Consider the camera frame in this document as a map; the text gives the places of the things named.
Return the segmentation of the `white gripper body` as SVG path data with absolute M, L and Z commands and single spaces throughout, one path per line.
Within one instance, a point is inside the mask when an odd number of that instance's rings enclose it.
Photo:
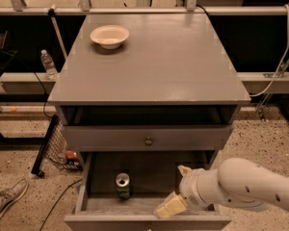
M 202 199 L 197 189 L 197 180 L 203 172 L 203 168 L 192 169 L 192 173 L 186 177 L 182 176 L 179 183 L 179 192 L 190 209 L 204 209 L 209 206 L 209 203 Z

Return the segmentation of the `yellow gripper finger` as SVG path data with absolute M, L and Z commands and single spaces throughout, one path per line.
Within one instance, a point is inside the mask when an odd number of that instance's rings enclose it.
M 183 177 L 186 177 L 192 173 L 192 170 L 189 167 L 183 165 L 178 166 L 178 170 Z
M 186 211 L 187 207 L 188 204 L 183 199 L 182 195 L 172 192 L 155 208 L 153 214 L 157 218 L 168 218 Z

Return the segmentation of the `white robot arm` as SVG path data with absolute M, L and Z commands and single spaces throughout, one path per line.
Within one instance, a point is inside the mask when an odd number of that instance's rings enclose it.
M 277 206 L 289 212 L 289 177 L 276 174 L 246 159 L 229 158 L 216 169 L 180 166 L 179 191 L 170 193 L 154 210 L 168 218 L 188 209 L 211 204 L 250 211 Z

